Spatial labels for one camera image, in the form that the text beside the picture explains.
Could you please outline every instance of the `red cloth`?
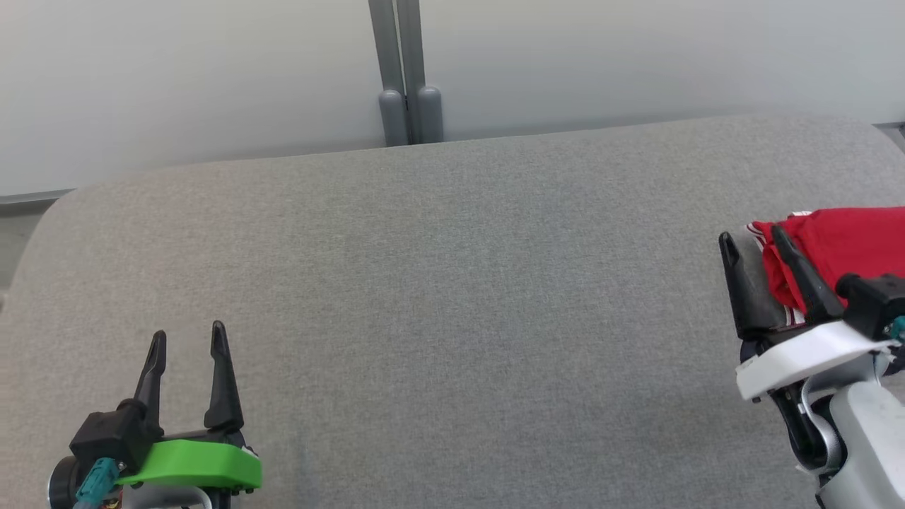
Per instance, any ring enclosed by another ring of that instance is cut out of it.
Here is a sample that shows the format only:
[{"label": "red cloth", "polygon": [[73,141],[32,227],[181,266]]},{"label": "red cloth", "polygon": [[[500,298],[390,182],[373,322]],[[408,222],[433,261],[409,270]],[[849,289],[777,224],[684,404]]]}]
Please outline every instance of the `red cloth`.
[{"label": "red cloth", "polygon": [[[779,224],[834,289],[847,273],[905,277],[905,206],[827,208],[808,216],[790,216]],[[773,244],[772,225],[753,223],[766,240],[764,268],[770,293],[780,303],[805,312],[795,277]]]}]

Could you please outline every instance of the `gray fabric surface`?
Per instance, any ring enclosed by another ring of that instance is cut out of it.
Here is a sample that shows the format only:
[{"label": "gray fabric surface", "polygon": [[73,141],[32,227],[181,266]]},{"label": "gray fabric surface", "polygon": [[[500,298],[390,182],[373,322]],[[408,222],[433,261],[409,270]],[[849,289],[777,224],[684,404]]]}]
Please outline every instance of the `gray fabric surface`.
[{"label": "gray fabric surface", "polygon": [[220,319],[265,468],[242,507],[813,507],[776,410],[735,388],[717,236],[904,188],[871,126],[742,117],[73,192],[0,314],[3,506],[42,503],[156,329],[162,424],[201,427]]}]

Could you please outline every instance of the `cable connector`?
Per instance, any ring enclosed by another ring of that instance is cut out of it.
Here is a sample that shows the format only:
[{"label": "cable connector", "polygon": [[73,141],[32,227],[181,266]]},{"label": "cable connector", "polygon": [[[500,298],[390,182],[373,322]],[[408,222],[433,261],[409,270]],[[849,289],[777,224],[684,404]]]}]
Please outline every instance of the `cable connector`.
[{"label": "cable connector", "polygon": [[79,505],[92,508],[100,506],[107,494],[116,487],[120,470],[118,462],[113,458],[103,457],[94,462],[94,466],[91,467],[84,482],[81,483],[79,491],[75,494],[76,500],[79,501],[76,507]]},{"label": "cable connector", "polygon": [[892,323],[887,326],[887,330],[884,330],[884,332],[886,332],[894,340],[905,342],[905,316],[900,316],[899,318],[893,320]]}]

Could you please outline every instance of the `gray table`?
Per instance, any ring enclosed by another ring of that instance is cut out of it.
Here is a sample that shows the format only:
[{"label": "gray table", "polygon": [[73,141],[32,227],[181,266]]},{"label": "gray table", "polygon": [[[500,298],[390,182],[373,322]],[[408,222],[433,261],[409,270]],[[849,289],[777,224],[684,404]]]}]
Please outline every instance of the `gray table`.
[{"label": "gray table", "polygon": [[739,117],[78,190],[0,315],[3,506],[42,503],[157,329],[161,424],[201,427],[220,319],[265,466],[243,507],[813,507],[778,413],[735,389],[717,235],[903,189],[871,126]]}]

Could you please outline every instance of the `white wall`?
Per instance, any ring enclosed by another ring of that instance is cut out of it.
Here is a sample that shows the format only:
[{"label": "white wall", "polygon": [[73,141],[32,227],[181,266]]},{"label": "white wall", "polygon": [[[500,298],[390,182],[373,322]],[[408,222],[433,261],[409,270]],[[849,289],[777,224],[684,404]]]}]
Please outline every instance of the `white wall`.
[{"label": "white wall", "polygon": [[383,144],[366,0],[0,0],[0,196]]},{"label": "white wall", "polygon": [[447,139],[804,110],[905,120],[903,0],[421,0]]}]

